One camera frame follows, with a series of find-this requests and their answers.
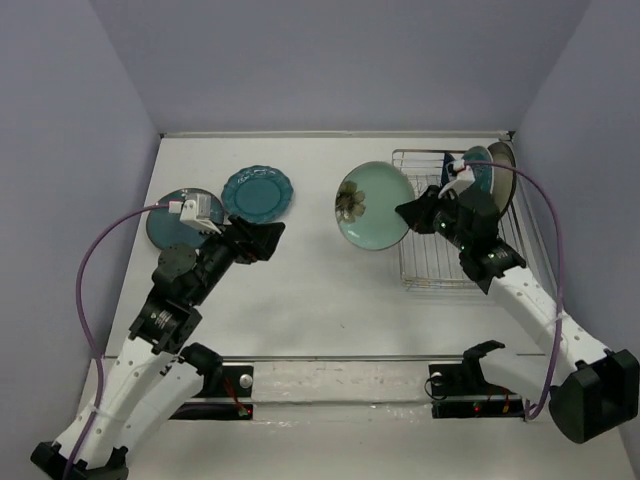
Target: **screw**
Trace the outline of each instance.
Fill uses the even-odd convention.
[[[242,388],[249,389],[251,388],[251,385],[253,385],[253,377],[248,373],[245,373],[244,375],[240,376],[240,380],[238,381],[238,383]]]

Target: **robotic arm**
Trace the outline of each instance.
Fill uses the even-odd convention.
[[[200,391],[205,377],[221,376],[222,359],[215,352],[199,344],[182,349],[202,319],[195,307],[233,263],[269,260],[285,226],[254,225],[231,216],[230,225],[218,228],[208,220],[206,197],[194,194],[184,204],[170,205],[183,223],[206,232],[207,238],[197,251],[178,244],[160,254],[154,287],[104,382],[100,408],[92,399],[54,442],[40,443],[33,452],[31,460],[51,478],[125,480],[127,453]],[[147,393],[170,362],[164,378]],[[84,434],[92,413],[95,420]],[[63,479],[79,439],[74,465]]]
[[[449,166],[453,180],[430,186],[396,212],[420,234],[438,233],[460,251],[465,274],[522,326],[540,349],[552,356],[555,301],[544,291],[525,260],[498,237],[499,211],[490,194],[473,184],[464,161]],[[549,410],[562,433],[576,443],[631,420],[638,414],[640,366],[627,350],[613,352],[562,312]],[[537,400],[546,369],[489,341],[467,350],[456,378],[461,386],[494,384]]]

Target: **mint green plate with flower design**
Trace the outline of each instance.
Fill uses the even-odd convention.
[[[338,188],[336,220],[344,237],[354,245],[384,250],[409,231],[395,208],[413,200],[413,187],[397,168],[385,162],[364,163],[352,170]]]

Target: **dark teal plate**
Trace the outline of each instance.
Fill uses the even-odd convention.
[[[243,168],[227,180],[222,203],[230,214],[252,223],[269,223],[289,207],[293,187],[277,168],[254,165]]]
[[[171,200],[184,200],[183,194],[207,193],[211,195],[211,221],[217,225],[224,222],[224,208],[220,200],[212,193],[201,188],[183,188],[165,195],[158,204],[168,204]],[[169,248],[177,243],[186,243],[190,247],[200,248],[204,237],[195,228],[180,222],[180,215],[169,213],[166,209],[152,210],[147,216],[147,236],[160,250]]]

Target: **gray wall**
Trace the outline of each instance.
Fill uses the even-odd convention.
[[[0,476],[42,479],[31,451],[70,422],[88,365],[75,271],[141,205],[158,136],[87,0],[3,1],[0,66]],[[102,344],[134,228],[89,266]]]
[[[594,0],[516,135],[520,165],[549,188],[562,218],[568,309],[637,357],[639,23],[637,0]],[[553,226],[535,207],[555,258]],[[623,435],[640,477],[640,420]]]
[[[92,0],[163,132],[515,129],[586,0]]]

